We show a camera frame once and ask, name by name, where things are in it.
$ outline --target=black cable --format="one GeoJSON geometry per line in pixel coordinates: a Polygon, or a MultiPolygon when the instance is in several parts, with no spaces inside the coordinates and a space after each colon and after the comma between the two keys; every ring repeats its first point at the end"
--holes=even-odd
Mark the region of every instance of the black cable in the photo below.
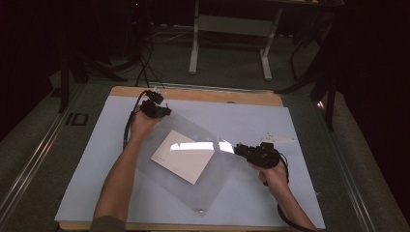
{"type": "Polygon", "coordinates": [[[124,131],[123,149],[126,148],[127,143],[128,143],[128,134],[129,134],[129,130],[130,130],[130,126],[131,126],[131,122],[132,122],[133,115],[135,115],[135,114],[139,111],[139,110],[137,110],[137,111],[135,111],[135,110],[136,110],[136,108],[138,107],[139,101],[141,100],[142,96],[143,96],[145,93],[147,93],[146,90],[142,91],[142,93],[141,93],[141,94],[139,95],[139,97],[138,97],[138,100],[137,100],[136,103],[135,103],[135,106],[133,107],[133,109],[132,109],[132,111],[131,111],[131,113],[130,113],[129,120],[127,121],[126,128],[125,128],[125,131],[124,131]]]}
{"type": "Polygon", "coordinates": [[[144,45],[144,47],[148,48],[148,51],[149,51],[149,53],[148,53],[148,59],[147,59],[147,61],[146,61],[145,64],[144,64],[144,63],[142,62],[142,58],[141,58],[142,70],[139,72],[139,75],[138,75],[138,77],[136,78],[135,87],[138,86],[139,78],[140,78],[141,75],[144,73],[145,81],[147,82],[147,86],[148,86],[148,88],[149,88],[149,87],[150,87],[150,84],[148,83],[147,73],[145,72],[145,68],[147,67],[148,62],[150,62],[150,60],[151,60],[151,49],[150,49],[147,45],[144,45]]]}

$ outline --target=paper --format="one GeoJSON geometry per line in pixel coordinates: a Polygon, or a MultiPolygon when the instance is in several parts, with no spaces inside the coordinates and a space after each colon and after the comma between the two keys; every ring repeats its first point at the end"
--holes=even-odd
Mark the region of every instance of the paper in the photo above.
{"type": "Polygon", "coordinates": [[[172,130],[151,160],[195,185],[213,154],[213,143],[195,142],[172,130]]]}

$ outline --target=dark background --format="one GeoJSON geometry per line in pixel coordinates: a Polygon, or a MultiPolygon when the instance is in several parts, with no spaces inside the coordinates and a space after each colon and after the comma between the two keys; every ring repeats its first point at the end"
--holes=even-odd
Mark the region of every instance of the dark background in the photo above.
{"type": "MultiPolygon", "coordinates": [[[[106,42],[107,38],[102,39],[109,24],[98,21],[92,1],[69,2],[25,0],[0,3],[0,139],[51,92],[48,77],[60,69],[59,35],[68,36],[88,55],[105,62],[109,60],[109,51],[124,48],[122,39],[113,39],[111,43],[106,42]]],[[[193,2],[151,1],[152,22],[156,25],[192,25],[193,2]]],[[[346,10],[338,16],[327,39],[322,42],[313,66],[337,75],[337,89],[344,95],[409,221],[409,3],[387,0],[345,3],[346,10]]],[[[215,8],[212,2],[209,4],[204,5],[205,11],[228,15],[244,13],[240,10],[243,6],[235,10],[233,5],[215,8]]],[[[245,14],[272,18],[267,9],[248,6],[245,14]]],[[[300,32],[305,25],[303,12],[294,8],[285,10],[278,33],[300,32]]]]}

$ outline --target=metal rail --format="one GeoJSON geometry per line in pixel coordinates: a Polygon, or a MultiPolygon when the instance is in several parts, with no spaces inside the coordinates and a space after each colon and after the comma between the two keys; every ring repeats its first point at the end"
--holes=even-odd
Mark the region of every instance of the metal rail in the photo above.
{"type": "Polygon", "coordinates": [[[70,100],[69,105],[62,113],[56,116],[36,151],[17,175],[14,183],[6,194],[6,197],[2,200],[0,204],[0,232],[4,230],[16,205],[27,190],[40,165],[43,163],[49,149],[58,135],[58,132],[67,120],[68,112],[83,89],[84,87],[82,85],[75,85],[73,87],[72,99],[70,100]]]}
{"type": "MultiPolygon", "coordinates": [[[[325,112],[323,104],[319,103],[314,108],[318,116],[321,119],[323,119],[323,120],[319,120],[321,126],[323,127],[325,131],[328,131],[329,127],[327,126],[323,118],[323,114],[325,112]]],[[[335,135],[330,132],[327,132],[327,134],[335,147],[335,153],[337,157],[337,167],[339,169],[341,179],[346,187],[350,200],[352,201],[353,208],[356,212],[357,218],[359,220],[359,223],[362,226],[363,231],[367,231],[367,232],[376,231],[373,220],[371,219],[371,216],[368,213],[365,201],[350,172],[350,169],[347,165],[347,162],[344,158],[343,153],[341,152],[340,146],[338,145],[335,135]]]]}

